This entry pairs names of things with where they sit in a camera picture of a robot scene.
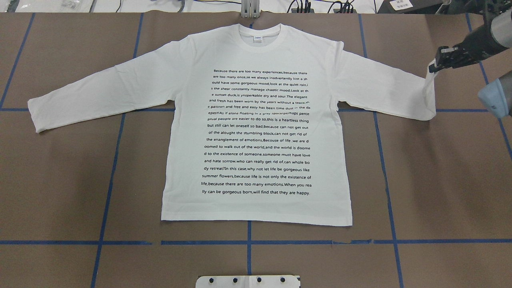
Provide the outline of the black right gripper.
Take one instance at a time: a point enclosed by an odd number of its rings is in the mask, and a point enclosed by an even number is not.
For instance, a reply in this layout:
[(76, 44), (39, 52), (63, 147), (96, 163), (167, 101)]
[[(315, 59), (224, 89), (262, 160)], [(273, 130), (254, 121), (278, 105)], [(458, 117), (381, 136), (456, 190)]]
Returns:
[(451, 48), (448, 46), (441, 46), (437, 49), (435, 63), (428, 66), (428, 72), (437, 73), (439, 69), (459, 68), (467, 65), (468, 55), (463, 48), (460, 48), (459, 46)]

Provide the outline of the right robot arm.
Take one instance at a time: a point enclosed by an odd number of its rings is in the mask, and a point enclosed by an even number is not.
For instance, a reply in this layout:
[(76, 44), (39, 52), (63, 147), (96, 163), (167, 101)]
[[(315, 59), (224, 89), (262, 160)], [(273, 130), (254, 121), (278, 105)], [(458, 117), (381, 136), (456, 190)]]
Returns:
[[(510, 0), (452, 0), (448, 14), (470, 12), (483, 16), (484, 24), (474, 29), (459, 44), (439, 47), (429, 71), (477, 64), (512, 47)], [(511, 115), (511, 72), (487, 84), (478, 93), (486, 109), (497, 118)]]

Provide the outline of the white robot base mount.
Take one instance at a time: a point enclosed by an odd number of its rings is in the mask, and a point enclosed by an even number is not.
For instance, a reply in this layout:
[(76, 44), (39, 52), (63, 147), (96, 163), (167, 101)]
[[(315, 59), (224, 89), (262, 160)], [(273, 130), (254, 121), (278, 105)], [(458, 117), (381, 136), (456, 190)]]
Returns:
[(294, 275), (247, 275), (201, 276), (196, 288), (300, 288), (299, 276)]

